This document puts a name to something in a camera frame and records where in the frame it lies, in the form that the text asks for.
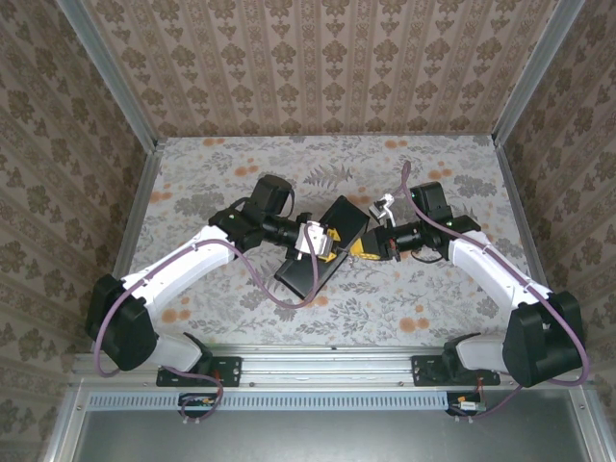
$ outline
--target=floral tabletop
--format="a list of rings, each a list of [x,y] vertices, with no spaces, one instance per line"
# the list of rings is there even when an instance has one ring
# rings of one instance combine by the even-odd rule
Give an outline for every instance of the floral tabletop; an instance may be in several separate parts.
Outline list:
[[[454,215],[481,224],[524,272],[526,258],[499,163],[488,136],[182,138],[167,141],[131,270],[140,270],[191,238],[215,211],[249,195],[267,173],[295,189],[295,212],[321,216],[344,194],[368,206],[400,181],[438,180]],[[399,223],[414,219],[403,201]],[[263,244],[246,253],[279,298],[297,302],[273,274],[285,250]],[[432,258],[430,251],[421,254]],[[504,331],[502,312],[466,273],[404,256],[401,263],[349,257],[306,308],[275,306],[235,261],[210,272],[173,300],[159,320],[208,343],[252,345],[439,346],[460,334]]]

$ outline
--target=metal base plate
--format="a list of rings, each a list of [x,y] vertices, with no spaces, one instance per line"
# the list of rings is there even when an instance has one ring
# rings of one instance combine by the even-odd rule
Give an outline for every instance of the metal base plate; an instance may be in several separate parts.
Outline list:
[[[239,356],[217,356],[212,358],[209,375],[220,380],[226,387],[239,387],[242,376],[242,358]],[[158,387],[216,387],[212,382],[195,378],[186,378],[166,369],[159,369],[156,376]]]
[[[435,378],[431,371],[441,369],[443,363],[440,355],[421,355],[411,358],[413,364],[413,382],[416,387],[459,387],[474,386],[480,379],[484,386],[501,385],[501,378],[496,372],[492,371],[470,371],[468,374],[460,375],[457,380]]]

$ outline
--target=patterned wall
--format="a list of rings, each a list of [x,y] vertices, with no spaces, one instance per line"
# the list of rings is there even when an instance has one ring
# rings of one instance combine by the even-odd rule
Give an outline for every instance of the patterned wall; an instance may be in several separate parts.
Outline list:
[[[582,302],[616,423],[616,2],[585,3],[506,151],[552,286]]]
[[[53,1],[0,1],[0,459],[34,460],[143,153]]]
[[[160,136],[490,133],[556,0],[88,0]]]

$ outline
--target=gray panel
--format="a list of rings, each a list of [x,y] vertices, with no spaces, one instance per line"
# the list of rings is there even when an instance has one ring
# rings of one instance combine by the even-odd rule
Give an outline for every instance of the gray panel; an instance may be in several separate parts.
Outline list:
[[[489,393],[497,402],[504,393]],[[524,392],[494,417],[444,412],[88,413],[76,461],[424,462],[589,460],[567,391]]]

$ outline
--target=robotic arm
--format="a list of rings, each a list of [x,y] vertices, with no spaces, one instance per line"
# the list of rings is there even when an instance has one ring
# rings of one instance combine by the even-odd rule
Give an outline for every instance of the robotic arm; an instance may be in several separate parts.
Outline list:
[[[122,280],[103,276],[92,294],[86,322],[89,336],[97,339],[110,309],[125,296],[104,329],[102,349],[122,371],[131,371],[145,361],[190,371],[207,356],[207,348],[188,334],[157,333],[152,320],[197,279],[233,261],[234,247],[244,253],[266,241],[287,247],[287,258],[299,260],[310,253],[310,240],[317,257],[324,261],[335,257],[339,239],[335,230],[311,221],[310,214],[300,214],[296,221],[279,216],[289,195],[293,199],[287,181],[266,175],[250,197],[217,212],[192,239],[158,262]],[[210,240],[218,244],[206,244]],[[138,284],[126,296],[129,288]]]
[[[581,342],[581,315],[576,299],[568,292],[554,294],[507,262],[470,217],[454,218],[439,183],[427,183],[410,192],[426,217],[457,232],[462,239],[424,219],[395,226],[389,210],[393,198],[386,194],[370,208],[371,215],[384,219],[385,224],[358,240],[351,254],[369,260],[399,261],[401,252],[427,246],[468,273],[502,310],[510,312],[505,335],[470,334],[448,342],[439,363],[443,370],[433,372],[445,374],[452,381],[467,371],[506,372],[519,384],[531,387],[580,367],[580,355],[569,333],[531,289],[548,301]],[[509,270],[497,260],[506,262]]]

